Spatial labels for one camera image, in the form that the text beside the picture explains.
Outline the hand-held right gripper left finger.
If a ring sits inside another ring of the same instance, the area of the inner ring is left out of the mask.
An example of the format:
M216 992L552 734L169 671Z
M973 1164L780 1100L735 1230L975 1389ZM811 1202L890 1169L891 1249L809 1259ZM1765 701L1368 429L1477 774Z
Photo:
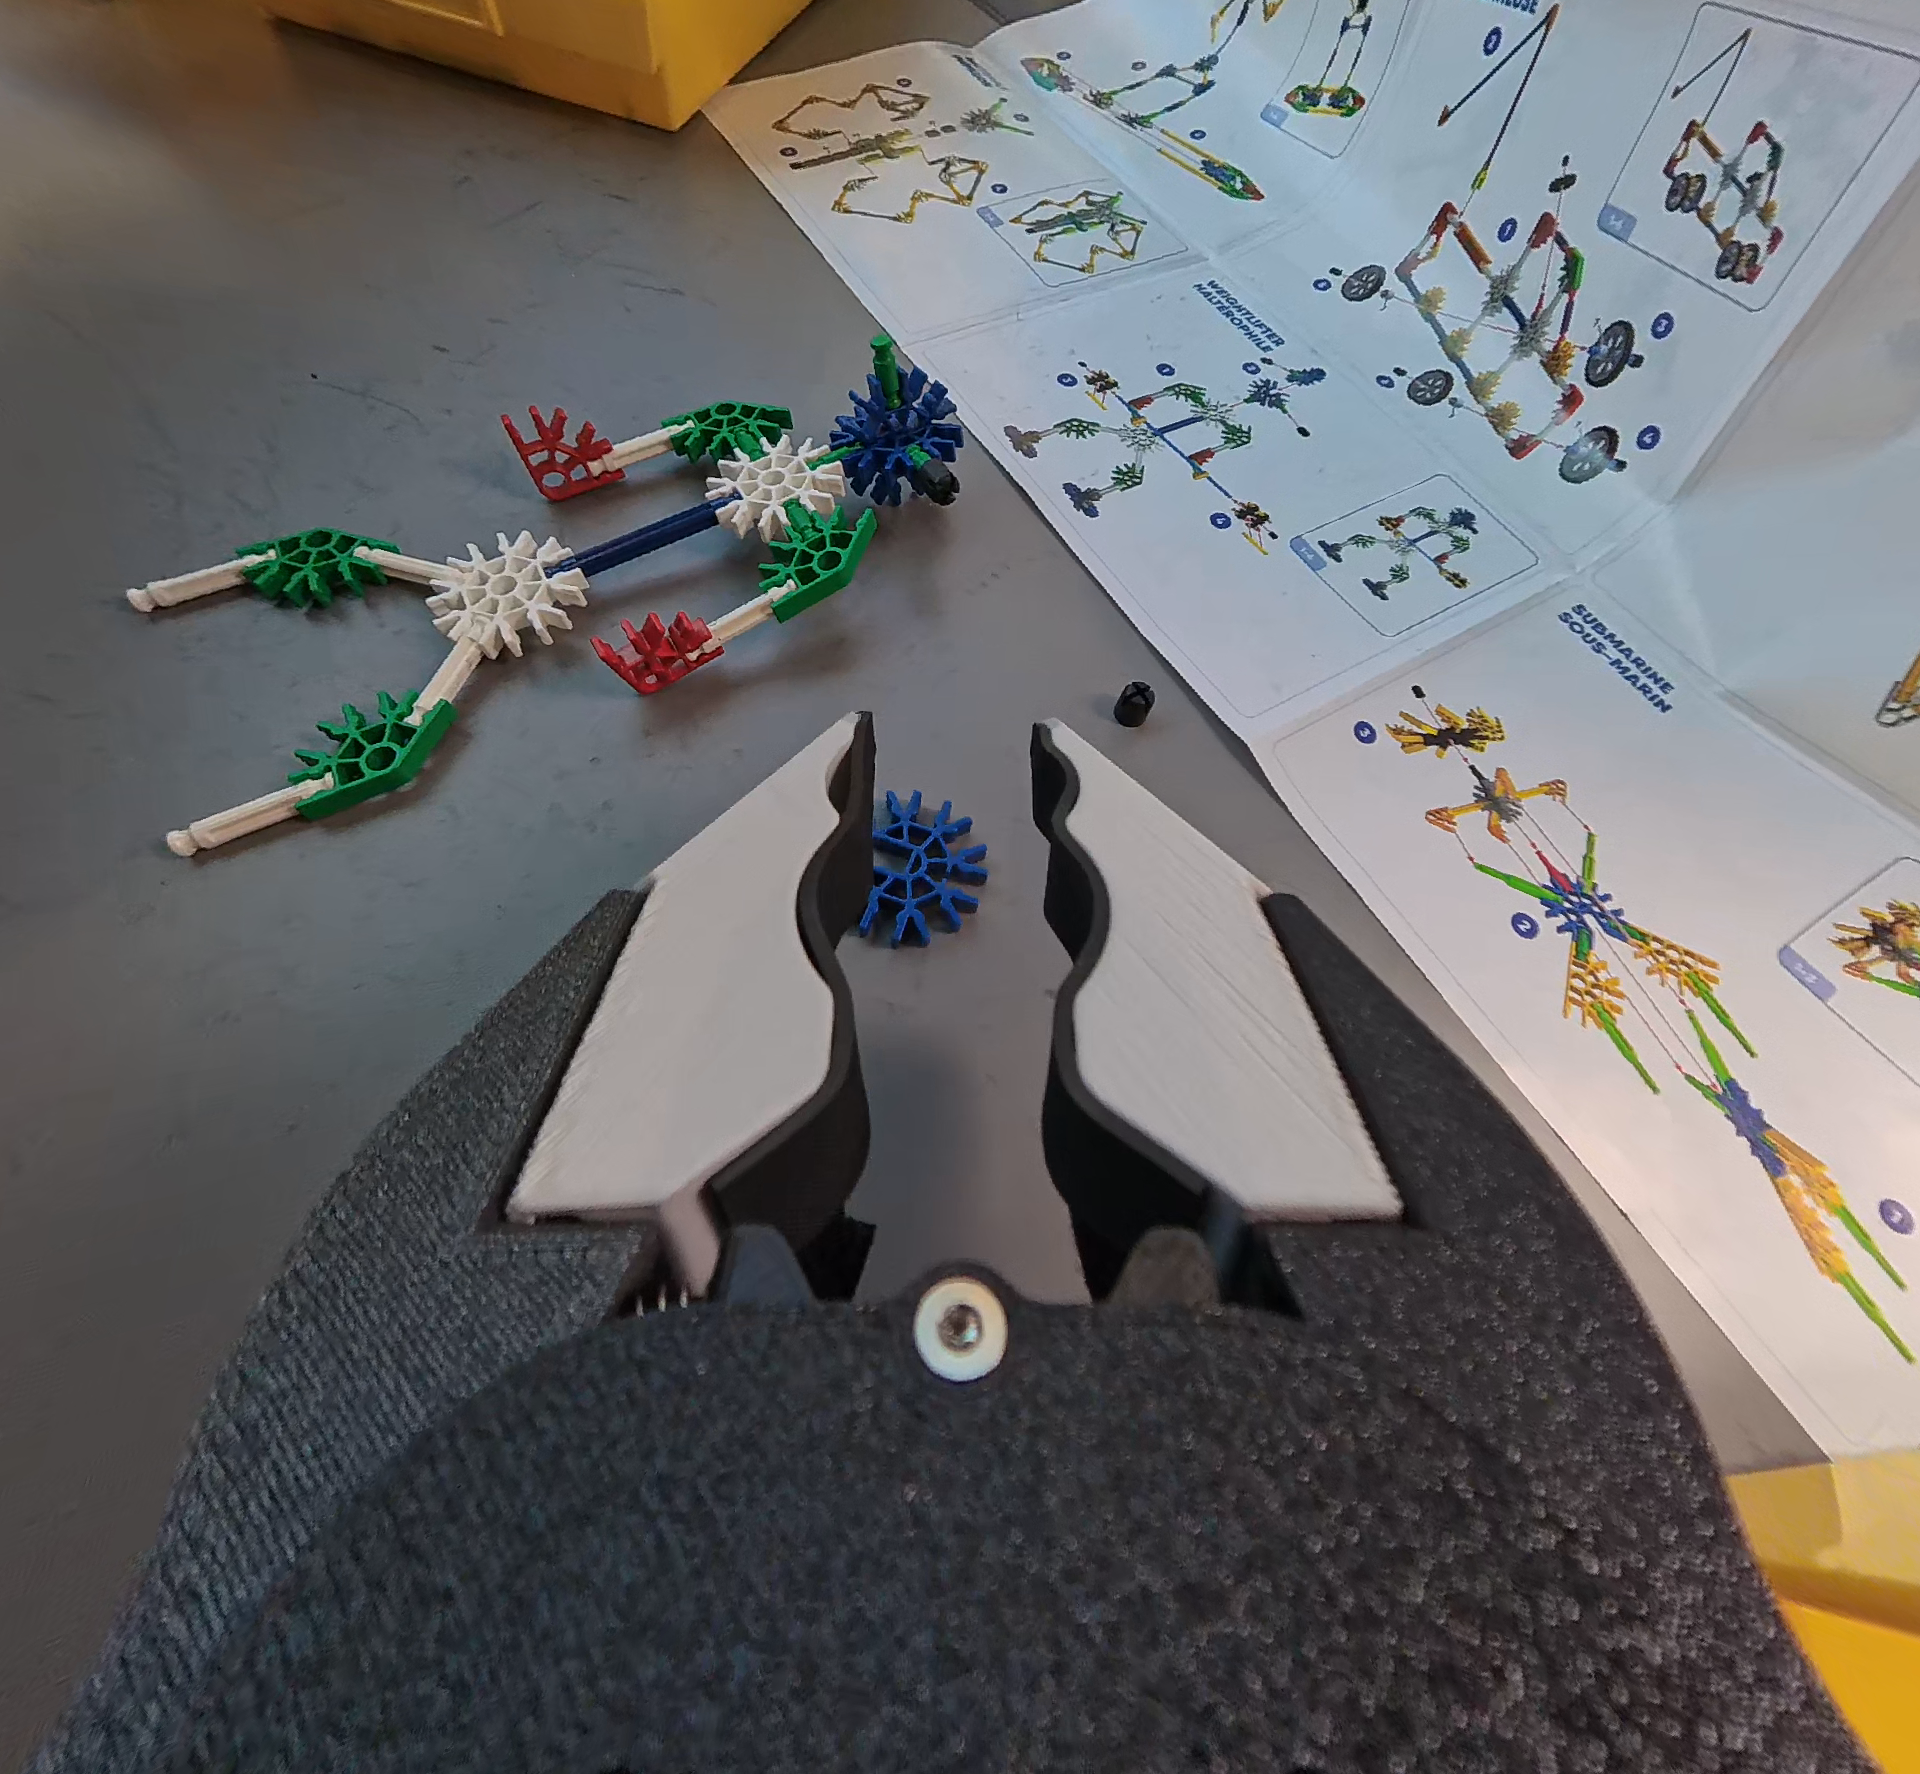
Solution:
M873 727L851 711L671 854L567 1060L508 1218L643 1221L673 1267L718 1267L723 1235L802 1246L832 1199L728 1210L756 1150L836 1092L851 1053L842 863L860 870Z

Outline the folded instruction sheet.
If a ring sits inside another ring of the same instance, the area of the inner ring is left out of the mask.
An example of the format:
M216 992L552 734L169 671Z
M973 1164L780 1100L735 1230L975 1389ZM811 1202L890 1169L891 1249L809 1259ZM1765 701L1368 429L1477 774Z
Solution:
M1916 0L1084 0L713 125L1830 1453L1916 1447Z

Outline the construction toy figure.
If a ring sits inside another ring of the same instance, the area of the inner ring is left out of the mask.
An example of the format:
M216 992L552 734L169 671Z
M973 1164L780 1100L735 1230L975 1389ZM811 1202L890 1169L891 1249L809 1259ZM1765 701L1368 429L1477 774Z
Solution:
M756 590L708 621L723 643L783 624L852 583L878 533L878 511L907 494L947 508L960 494L964 445L947 389L902 362L888 335L872 346L868 387L851 397L829 442L798 439L787 408L723 398L625 442L611 463L629 466L677 455L713 469L693 508L586 549L531 531L499 533L492 549L422 561L394 544L338 528L306 528L244 546L234 559L168 580L132 587L139 611L172 610L214 592L249 588L275 603L323 608L340 595L407 583L422 587L448 652L419 688L344 706L320 721L318 748L299 753L286 784L204 816L168 835L178 856L197 856L286 819L318 822L397 793L444 743L459 699L484 663L548 645L590 608L592 578L644 561L690 538L723 529L762 549Z

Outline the blue snowflake toy connector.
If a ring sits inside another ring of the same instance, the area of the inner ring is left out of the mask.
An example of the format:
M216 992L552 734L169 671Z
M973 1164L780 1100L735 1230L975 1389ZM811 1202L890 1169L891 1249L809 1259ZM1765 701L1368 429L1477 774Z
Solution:
M924 805L916 790L905 800L888 792L873 826L873 880L858 935L888 945L930 945L936 930L960 932L977 912L973 888L990 879L987 849L969 844L972 819L945 801Z

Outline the grey desk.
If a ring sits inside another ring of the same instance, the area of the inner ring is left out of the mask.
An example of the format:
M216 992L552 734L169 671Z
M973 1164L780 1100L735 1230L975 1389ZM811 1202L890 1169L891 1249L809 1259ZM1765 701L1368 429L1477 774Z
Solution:
M328 1183L468 1025L836 716L972 816L991 888L926 950L842 947L875 1300L933 1259L1085 1294L1038 1150L1052 996L1033 719L1063 716L1298 894L1520 1118L1615 1249L1735 1472L1817 1450L977 442L835 603L653 704L590 634L733 610L706 538L482 672L414 792L178 860L342 704L431 674L388 587L138 616L124 588L335 524L445 556L590 544L702 489L546 511L499 412L618 429L720 394L819 437L873 319L703 120L661 136L257 18L4 0L4 1771L109 1634L206 1388ZM1116 725L1122 683L1156 691Z

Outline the red toy connector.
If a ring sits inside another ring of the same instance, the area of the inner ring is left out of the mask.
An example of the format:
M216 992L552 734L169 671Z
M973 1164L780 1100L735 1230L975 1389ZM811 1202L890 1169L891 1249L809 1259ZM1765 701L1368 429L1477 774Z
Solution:
M620 681L643 698L686 681L723 656L723 643L708 621L688 611L678 611L671 621L657 611L648 613L643 624L622 619L620 631L622 643L616 645L595 635L592 649Z
M533 489L546 500L559 502L623 481L623 469L611 463L614 442L602 436L593 422L580 422L577 432L569 432L563 406L544 415L533 405L526 417L531 433L522 433L509 415L502 415L502 425Z

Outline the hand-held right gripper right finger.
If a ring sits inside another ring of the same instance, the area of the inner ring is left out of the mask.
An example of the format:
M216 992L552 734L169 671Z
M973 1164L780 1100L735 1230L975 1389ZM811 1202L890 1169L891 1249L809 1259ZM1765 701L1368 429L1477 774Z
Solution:
M1043 1148L1092 1276L1157 1227L1232 1276L1265 1223L1403 1199L1270 923L1270 888L1063 721L1030 736L1044 918L1071 967Z

